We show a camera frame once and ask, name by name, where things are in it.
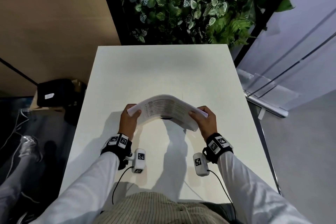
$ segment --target person's left arm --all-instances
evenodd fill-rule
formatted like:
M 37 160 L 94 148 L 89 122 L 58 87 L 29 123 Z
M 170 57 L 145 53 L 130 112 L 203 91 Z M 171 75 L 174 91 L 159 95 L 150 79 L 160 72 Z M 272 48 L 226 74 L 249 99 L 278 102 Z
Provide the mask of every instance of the person's left arm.
M 141 111 L 129 116 L 127 110 L 134 106 L 128 104 L 120 117 L 118 140 L 127 138 L 125 148 L 112 137 L 106 142 L 100 157 L 75 180 L 44 213 L 32 223 L 92 223 L 100 214 L 109 195 L 118 169 L 125 165 L 126 152 L 131 150 L 132 138 Z

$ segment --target cardboard box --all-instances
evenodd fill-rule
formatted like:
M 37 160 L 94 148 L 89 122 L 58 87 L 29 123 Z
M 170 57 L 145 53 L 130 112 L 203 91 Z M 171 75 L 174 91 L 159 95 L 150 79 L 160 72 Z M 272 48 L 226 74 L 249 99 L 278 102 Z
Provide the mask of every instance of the cardboard box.
M 72 80 L 72 83 L 75 86 L 75 92 L 81 93 L 82 87 L 85 85 L 82 81 L 76 79 Z M 30 111 L 56 111 L 56 112 L 64 112 L 64 107 L 57 106 L 57 107 L 40 107 L 37 105 L 37 91 L 35 92 L 33 101 L 31 102 L 31 105 L 29 107 Z

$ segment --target white camera device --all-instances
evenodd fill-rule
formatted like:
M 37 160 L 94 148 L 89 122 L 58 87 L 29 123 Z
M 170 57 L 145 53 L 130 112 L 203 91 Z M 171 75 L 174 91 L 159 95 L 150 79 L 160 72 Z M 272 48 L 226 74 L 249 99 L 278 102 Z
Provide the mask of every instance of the white camera device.
M 132 173 L 140 174 L 146 167 L 146 151 L 144 149 L 136 149 L 134 153 L 130 153 L 125 159 L 132 161 Z
M 204 154 L 201 152 L 195 153 L 192 157 L 194 159 L 195 171 L 198 176 L 209 175 L 208 163 L 209 161 L 205 158 Z

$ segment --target hand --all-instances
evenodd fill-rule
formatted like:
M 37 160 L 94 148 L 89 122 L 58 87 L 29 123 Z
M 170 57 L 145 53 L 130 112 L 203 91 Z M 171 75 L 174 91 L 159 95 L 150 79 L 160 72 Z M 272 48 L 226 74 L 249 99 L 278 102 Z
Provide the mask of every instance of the hand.
M 188 112 L 190 117 L 193 118 L 201 131 L 201 134 L 206 142 L 208 137 L 213 133 L 217 133 L 217 123 L 216 123 L 216 115 L 206 106 L 198 107 L 203 112 L 208 114 L 208 117 L 204 117 L 204 115 L 195 112 Z
M 141 114 L 141 110 L 137 110 L 133 116 L 130 116 L 127 112 L 129 108 L 135 106 L 136 104 L 126 105 L 124 111 L 120 116 L 119 132 L 125 136 L 128 136 L 128 140 L 132 141 L 135 129 L 137 128 L 137 120 Z

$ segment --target table top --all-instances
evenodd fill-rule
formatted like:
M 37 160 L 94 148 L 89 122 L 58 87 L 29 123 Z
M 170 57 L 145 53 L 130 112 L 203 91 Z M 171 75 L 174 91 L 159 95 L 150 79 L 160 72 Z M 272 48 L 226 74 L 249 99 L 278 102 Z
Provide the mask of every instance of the table top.
M 229 49 L 225 44 L 204 44 L 98 47 L 60 193 L 90 167 L 105 141 L 118 132 L 126 104 L 159 94 L 173 95 L 195 107 L 207 105 L 234 154 L 276 190 Z M 171 120 L 154 118 L 138 125 L 132 143 L 132 151 L 146 150 L 146 169 L 142 174 L 127 171 L 114 201 L 139 191 L 155 191 L 176 201 L 229 202 L 215 175 L 195 173 L 193 154 L 205 147 L 199 130 L 185 131 Z M 209 169 L 221 178 L 217 165 L 209 163 Z M 116 181 L 122 172 L 118 171 Z

